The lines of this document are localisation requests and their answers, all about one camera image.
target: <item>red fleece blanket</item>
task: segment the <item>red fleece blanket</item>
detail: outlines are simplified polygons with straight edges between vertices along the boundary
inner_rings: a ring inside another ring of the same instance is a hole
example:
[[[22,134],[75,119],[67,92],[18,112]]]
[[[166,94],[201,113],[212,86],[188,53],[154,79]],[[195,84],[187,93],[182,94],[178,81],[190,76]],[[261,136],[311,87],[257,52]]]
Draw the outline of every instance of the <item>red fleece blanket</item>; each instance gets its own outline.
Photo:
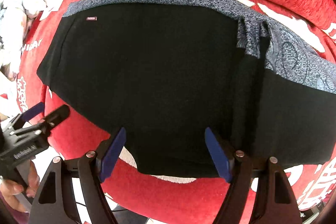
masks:
[[[18,104],[23,111],[42,101],[45,102],[47,114],[63,104],[56,94],[42,85],[36,76],[36,70],[51,43],[62,14],[72,1],[77,0],[46,0],[48,11],[41,13],[41,20],[34,22],[26,39],[17,81]],[[261,13],[269,16],[272,14],[280,22],[291,22],[293,18],[305,20],[309,35],[318,37],[319,44],[313,45],[318,50],[317,53],[336,63],[336,6],[332,0],[239,1]],[[72,109],[70,118],[53,130],[49,142],[66,159],[70,159],[94,149],[108,136]],[[169,224],[212,223],[228,189],[224,180],[204,178],[183,180],[184,183],[181,183],[181,180],[175,178],[140,174],[131,160],[123,159],[125,161],[118,160],[111,178],[103,184],[104,191],[115,202]],[[336,180],[335,165],[336,149],[331,161],[323,166],[299,165],[287,170],[301,209],[317,204],[333,189]],[[255,192],[250,190],[241,223],[248,223],[254,198]]]

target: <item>metal screw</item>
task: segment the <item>metal screw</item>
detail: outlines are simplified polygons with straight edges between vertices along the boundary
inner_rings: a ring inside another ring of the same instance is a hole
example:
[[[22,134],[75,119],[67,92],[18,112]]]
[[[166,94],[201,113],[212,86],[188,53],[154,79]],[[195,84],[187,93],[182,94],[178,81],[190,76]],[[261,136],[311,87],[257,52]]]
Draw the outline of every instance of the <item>metal screw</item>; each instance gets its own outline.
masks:
[[[237,150],[236,151],[236,156],[239,158],[242,158],[245,156],[245,153],[242,150]]]
[[[270,157],[269,161],[273,164],[277,164],[278,163],[278,159],[276,157]]]
[[[94,151],[89,151],[89,152],[86,153],[86,156],[87,156],[88,158],[93,158],[93,157],[95,156],[95,154],[96,154],[96,152],[94,152]]]
[[[60,162],[61,161],[61,157],[55,157],[55,158],[53,158],[53,160],[52,160],[52,162],[53,163],[58,163],[58,162]]]

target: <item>blue gripper pad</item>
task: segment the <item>blue gripper pad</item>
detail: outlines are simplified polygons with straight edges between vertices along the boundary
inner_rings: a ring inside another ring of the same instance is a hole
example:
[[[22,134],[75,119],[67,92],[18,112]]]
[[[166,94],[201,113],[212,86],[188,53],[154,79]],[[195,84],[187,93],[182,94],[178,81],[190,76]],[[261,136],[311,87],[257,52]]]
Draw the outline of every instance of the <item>blue gripper pad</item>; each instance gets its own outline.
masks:
[[[30,121],[32,118],[34,118],[35,116],[37,116],[38,114],[44,112],[44,103],[40,102],[36,105],[34,105],[33,107],[31,107],[30,109],[28,109],[27,111],[25,111],[24,113],[21,114],[21,119],[24,122],[28,122]]]
[[[111,176],[113,168],[118,160],[121,150],[125,145],[125,142],[126,130],[125,128],[121,128],[101,161],[101,172],[99,174],[101,183]]]
[[[224,178],[226,182],[230,183],[232,175],[230,173],[229,160],[209,127],[205,130],[205,143],[210,152],[212,161],[215,164],[218,175],[221,178]]]

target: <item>gray fleece trim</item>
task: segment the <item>gray fleece trim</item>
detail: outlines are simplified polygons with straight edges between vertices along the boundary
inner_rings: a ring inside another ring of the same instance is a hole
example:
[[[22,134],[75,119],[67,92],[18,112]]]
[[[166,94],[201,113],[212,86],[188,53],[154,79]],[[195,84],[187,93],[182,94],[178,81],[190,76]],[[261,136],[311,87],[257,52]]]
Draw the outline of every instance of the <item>gray fleece trim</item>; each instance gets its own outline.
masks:
[[[336,93],[336,65],[320,58],[297,34],[278,21],[237,0],[80,0],[70,3],[63,17],[83,10],[116,3],[154,3],[201,6],[238,21],[237,47],[259,58],[260,37],[270,37],[265,68],[290,81]]]

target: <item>human hand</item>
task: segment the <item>human hand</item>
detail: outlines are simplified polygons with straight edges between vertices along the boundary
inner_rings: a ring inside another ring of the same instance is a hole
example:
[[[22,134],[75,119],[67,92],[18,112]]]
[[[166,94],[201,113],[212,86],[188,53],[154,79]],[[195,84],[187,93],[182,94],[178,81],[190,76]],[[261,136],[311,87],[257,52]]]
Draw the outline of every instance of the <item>human hand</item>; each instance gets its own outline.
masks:
[[[40,184],[40,177],[37,174],[35,164],[30,161],[30,170],[28,175],[29,187],[26,190],[26,195],[29,198],[34,198],[37,188]],[[23,186],[11,180],[3,180],[0,184],[0,192],[4,200],[11,208],[19,212],[26,212],[26,208],[16,199],[15,195],[23,192]]]

